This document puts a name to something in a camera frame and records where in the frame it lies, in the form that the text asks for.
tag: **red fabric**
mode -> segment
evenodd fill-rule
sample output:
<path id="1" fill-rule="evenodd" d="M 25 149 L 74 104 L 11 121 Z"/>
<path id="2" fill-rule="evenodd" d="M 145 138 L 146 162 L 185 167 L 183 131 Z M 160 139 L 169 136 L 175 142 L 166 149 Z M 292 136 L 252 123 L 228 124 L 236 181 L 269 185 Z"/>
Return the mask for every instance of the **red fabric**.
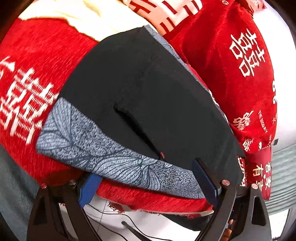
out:
<path id="1" fill-rule="evenodd" d="M 64 184 L 82 173 L 37 154 L 35 144 L 57 94 L 96 44 L 63 20 L 17 19 L 0 45 L 0 144 L 39 184 Z M 103 179 L 97 193 L 133 210 L 172 213 L 211 210 L 205 199 L 155 193 L 107 179 Z"/>
<path id="2" fill-rule="evenodd" d="M 205 199 L 188 199 L 116 183 L 104 179 L 96 192 L 100 197 L 129 206 L 132 210 L 161 213 L 196 213 L 212 210 Z"/>
<path id="3" fill-rule="evenodd" d="M 154 1 L 156 7 L 132 1 L 149 10 L 129 5 L 164 33 L 205 82 L 245 153 L 269 146 L 277 121 L 273 69 L 263 37 L 247 10 L 234 0 L 167 0 L 177 11 L 171 15 L 162 1 Z M 190 9 L 187 14 L 185 6 Z M 157 16 L 158 12 L 166 12 L 174 25 Z"/>
<path id="4" fill-rule="evenodd" d="M 269 200 L 271 193 L 271 147 L 246 156 L 248 185 L 256 183 L 264 200 Z"/>
<path id="5" fill-rule="evenodd" d="M 239 3 L 253 16 L 254 12 L 265 9 L 263 0 L 239 0 Z"/>

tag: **metal screw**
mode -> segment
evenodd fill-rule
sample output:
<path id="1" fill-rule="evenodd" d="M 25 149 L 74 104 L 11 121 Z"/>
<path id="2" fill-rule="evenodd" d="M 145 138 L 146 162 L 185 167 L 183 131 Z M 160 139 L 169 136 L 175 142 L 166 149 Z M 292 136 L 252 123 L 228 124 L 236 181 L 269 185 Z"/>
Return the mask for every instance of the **metal screw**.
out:
<path id="1" fill-rule="evenodd" d="M 75 185 L 76 184 L 76 180 L 75 179 L 71 179 L 70 181 L 69 181 L 69 185 Z"/>
<path id="2" fill-rule="evenodd" d="M 45 188 L 47 187 L 47 184 L 46 184 L 46 183 L 42 183 L 42 184 L 40 185 L 40 187 L 41 187 L 42 189 L 45 189 Z"/>
<path id="3" fill-rule="evenodd" d="M 253 184 L 251 185 L 251 187 L 254 188 L 254 189 L 258 189 L 258 185 L 257 185 L 256 183 L 253 183 Z"/>
<path id="4" fill-rule="evenodd" d="M 228 181 L 228 180 L 222 180 L 222 184 L 224 186 L 229 186 L 230 185 L 230 181 Z"/>

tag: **leaf pattern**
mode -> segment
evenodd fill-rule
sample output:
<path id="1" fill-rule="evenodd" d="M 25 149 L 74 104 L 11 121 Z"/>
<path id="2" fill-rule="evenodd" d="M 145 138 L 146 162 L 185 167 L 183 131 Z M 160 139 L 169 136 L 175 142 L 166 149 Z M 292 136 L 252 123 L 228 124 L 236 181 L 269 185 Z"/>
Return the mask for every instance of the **leaf pattern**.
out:
<path id="1" fill-rule="evenodd" d="M 187 198 L 204 198 L 189 170 L 132 151 L 60 98 L 36 143 L 38 153 L 112 180 Z"/>

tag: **red cushion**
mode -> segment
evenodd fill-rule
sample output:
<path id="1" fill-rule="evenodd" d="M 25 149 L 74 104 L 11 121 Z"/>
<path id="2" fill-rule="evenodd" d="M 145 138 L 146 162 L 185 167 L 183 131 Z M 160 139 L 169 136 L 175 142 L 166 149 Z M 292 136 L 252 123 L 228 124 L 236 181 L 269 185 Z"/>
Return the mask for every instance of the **red cushion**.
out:
<path id="1" fill-rule="evenodd" d="M 271 147 L 268 146 L 254 154 L 246 156 L 247 183 L 256 183 L 264 200 L 269 200 L 271 193 Z"/>
<path id="2" fill-rule="evenodd" d="M 204 1 L 199 16 L 170 43 L 211 90 L 245 152 L 254 153 L 270 145 L 276 130 L 277 104 L 268 50 L 245 8 L 233 1 L 228 6 L 209 6 L 208 2 L 212 1 Z M 257 66 L 248 65 L 251 55 Z"/>

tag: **black cable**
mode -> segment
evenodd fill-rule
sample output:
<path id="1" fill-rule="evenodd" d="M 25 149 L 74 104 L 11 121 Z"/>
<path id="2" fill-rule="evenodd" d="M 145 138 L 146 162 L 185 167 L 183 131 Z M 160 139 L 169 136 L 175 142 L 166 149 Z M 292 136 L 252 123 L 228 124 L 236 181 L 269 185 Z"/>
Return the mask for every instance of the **black cable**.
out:
<path id="1" fill-rule="evenodd" d="M 107 204 L 107 200 L 106 200 L 106 202 L 105 202 L 105 206 L 104 206 L 104 208 L 103 208 L 103 211 L 105 211 L 106 204 Z M 98 226 L 98 230 L 97 230 L 97 232 L 99 231 L 99 228 L 100 228 L 100 224 L 101 224 L 102 218 L 103 218 L 103 215 L 101 216 L 101 219 L 100 219 L 100 222 L 99 222 L 99 226 Z"/>
<path id="2" fill-rule="evenodd" d="M 103 224 L 99 223 L 97 220 L 94 220 L 92 217 L 90 217 L 90 216 L 88 216 L 88 217 L 89 217 L 91 220 L 93 220 L 93 221 L 95 221 L 96 223 L 98 223 L 99 225 L 103 226 L 105 229 L 107 229 L 107 230 L 109 230 L 110 232 L 113 232 L 113 233 L 115 233 L 115 234 L 121 236 L 125 241 L 128 241 L 123 235 L 121 235 L 121 234 L 119 234 L 119 233 L 117 233 L 117 232 L 115 232 L 115 231 L 113 231 L 113 230 L 107 228 L 107 227 L 104 226 Z"/>
<path id="3" fill-rule="evenodd" d="M 144 236 L 146 236 L 146 237 L 148 237 L 148 238 L 159 239 L 159 240 L 165 240 L 165 241 L 172 241 L 172 240 L 170 240 L 170 239 L 161 239 L 161 238 L 156 238 L 156 237 L 152 237 L 152 236 L 149 236 L 149 235 L 144 234 L 144 233 L 143 233 L 143 232 L 137 227 L 137 225 L 133 222 L 133 220 L 130 218 L 130 216 L 128 216 L 128 215 L 126 215 L 126 214 L 123 214 L 123 213 L 122 213 L 122 214 L 119 214 L 119 213 L 104 213 L 104 212 L 102 212 L 102 211 L 96 209 L 96 208 L 93 207 L 92 205 L 90 205 L 90 204 L 88 204 L 88 205 L 89 205 L 90 207 L 92 207 L 93 209 L 95 209 L 96 211 L 102 213 L 102 214 L 108 214 L 108 215 L 123 215 L 123 216 L 128 217 L 128 218 L 130 219 L 130 221 L 133 223 L 133 225 L 136 227 L 136 229 L 138 229 L 140 233 L 142 233 Z"/>

